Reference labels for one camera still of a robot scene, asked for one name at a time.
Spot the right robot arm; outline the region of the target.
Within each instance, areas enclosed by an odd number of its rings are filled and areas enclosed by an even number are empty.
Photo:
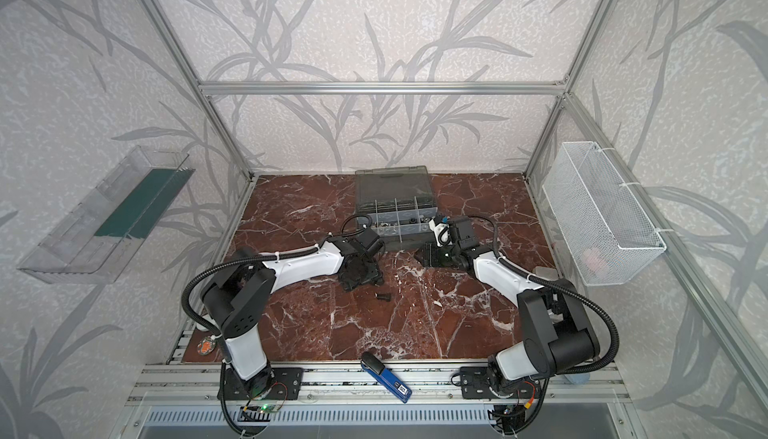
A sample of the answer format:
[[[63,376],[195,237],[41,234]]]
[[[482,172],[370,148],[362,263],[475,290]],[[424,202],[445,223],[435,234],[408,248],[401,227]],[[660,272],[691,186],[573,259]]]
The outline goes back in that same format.
[[[516,306],[523,339],[489,357],[493,394],[509,397],[525,380],[587,374],[613,362],[620,336],[610,315],[570,281],[545,279],[503,255],[496,224],[492,242],[481,243],[473,226],[476,218],[430,220],[433,238],[421,246],[416,258],[425,267],[464,271]]]

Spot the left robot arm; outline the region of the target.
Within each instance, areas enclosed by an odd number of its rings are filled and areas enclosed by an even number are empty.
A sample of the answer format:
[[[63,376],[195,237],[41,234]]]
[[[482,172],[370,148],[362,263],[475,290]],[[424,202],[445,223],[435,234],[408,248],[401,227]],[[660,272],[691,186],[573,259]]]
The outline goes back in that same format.
[[[384,241],[372,229],[329,235],[289,251],[244,248],[194,276],[181,293],[180,305],[223,349],[223,377],[232,378],[243,396],[255,398],[275,383],[258,330],[272,293],[321,276],[336,277],[346,292],[379,285],[383,273],[376,255],[383,249]]]

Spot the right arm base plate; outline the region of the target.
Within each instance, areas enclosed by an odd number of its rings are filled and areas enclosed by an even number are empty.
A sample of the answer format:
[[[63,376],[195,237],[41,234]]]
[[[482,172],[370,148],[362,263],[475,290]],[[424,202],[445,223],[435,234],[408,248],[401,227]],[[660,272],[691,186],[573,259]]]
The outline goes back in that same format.
[[[488,366],[461,367],[459,387],[464,399],[510,399],[529,402],[540,395],[539,385],[530,377],[508,380]]]

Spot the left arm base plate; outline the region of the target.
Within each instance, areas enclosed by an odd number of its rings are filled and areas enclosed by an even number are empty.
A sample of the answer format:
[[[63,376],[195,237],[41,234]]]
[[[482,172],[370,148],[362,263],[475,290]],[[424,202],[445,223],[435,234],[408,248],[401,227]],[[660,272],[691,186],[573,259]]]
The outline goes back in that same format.
[[[241,379],[226,366],[220,377],[217,398],[233,400],[297,400],[304,370],[300,367],[266,367],[251,379]]]

